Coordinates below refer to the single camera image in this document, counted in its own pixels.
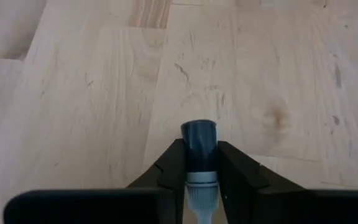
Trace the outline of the white-capped dropper bottle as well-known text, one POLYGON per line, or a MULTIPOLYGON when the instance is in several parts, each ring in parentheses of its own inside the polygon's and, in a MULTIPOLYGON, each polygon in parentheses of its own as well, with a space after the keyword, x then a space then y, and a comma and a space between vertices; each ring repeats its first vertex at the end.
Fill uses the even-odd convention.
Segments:
POLYGON ((197 224, 212 224, 218 208, 218 140, 216 123, 207 119, 181 125, 185 148, 188 208, 197 224))

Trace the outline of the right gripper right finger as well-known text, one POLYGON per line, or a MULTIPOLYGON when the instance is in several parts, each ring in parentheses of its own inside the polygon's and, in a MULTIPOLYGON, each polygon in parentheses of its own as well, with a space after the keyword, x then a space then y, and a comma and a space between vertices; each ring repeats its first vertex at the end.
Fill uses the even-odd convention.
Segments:
POLYGON ((226 141, 218 149, 229 224, 358 224, 358 190, 306 189, 226 141))

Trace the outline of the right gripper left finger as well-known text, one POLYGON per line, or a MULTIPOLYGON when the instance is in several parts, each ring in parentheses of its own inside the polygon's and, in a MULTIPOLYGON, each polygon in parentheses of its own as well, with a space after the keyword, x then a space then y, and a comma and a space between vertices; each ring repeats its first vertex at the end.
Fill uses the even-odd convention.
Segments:
POLYGON ((31 190, 3 210, 4 224, 182 224, 185 149, 176 139, 120 189, 31 190))

